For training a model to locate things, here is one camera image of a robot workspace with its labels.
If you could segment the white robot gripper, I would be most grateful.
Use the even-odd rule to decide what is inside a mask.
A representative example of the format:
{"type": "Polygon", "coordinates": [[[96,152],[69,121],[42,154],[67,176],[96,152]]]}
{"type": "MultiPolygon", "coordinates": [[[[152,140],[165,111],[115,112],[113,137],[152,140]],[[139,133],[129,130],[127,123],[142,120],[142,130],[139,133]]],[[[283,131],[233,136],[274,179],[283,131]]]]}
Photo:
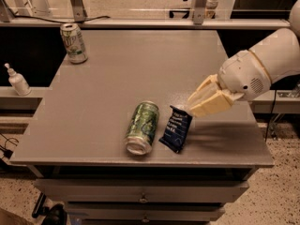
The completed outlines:
{"type": "Polygon", "coordinates": [[[192,93],[187,100],[188,113],[202,117],[225,112],[236,100],[251,101],[270,86],[271,80],[260,60],[252,52],[243,50],[225,61],[218,75],[208,76],[192,93]]]}

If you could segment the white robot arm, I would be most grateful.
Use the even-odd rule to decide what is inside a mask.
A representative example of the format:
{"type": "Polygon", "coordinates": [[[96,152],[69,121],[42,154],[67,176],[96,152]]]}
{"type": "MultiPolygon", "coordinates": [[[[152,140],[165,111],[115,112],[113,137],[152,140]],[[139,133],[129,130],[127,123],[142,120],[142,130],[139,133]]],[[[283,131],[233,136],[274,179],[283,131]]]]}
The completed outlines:
{"type": "Polygon", "coordinates": [[[273,83],[300,72],[300,0],[293,5],[290,26],[280,28],[251,48],[226,60],[188,98],[185,111],[193,117],[229,110],[235,101],[251,101],[273,83]]]}

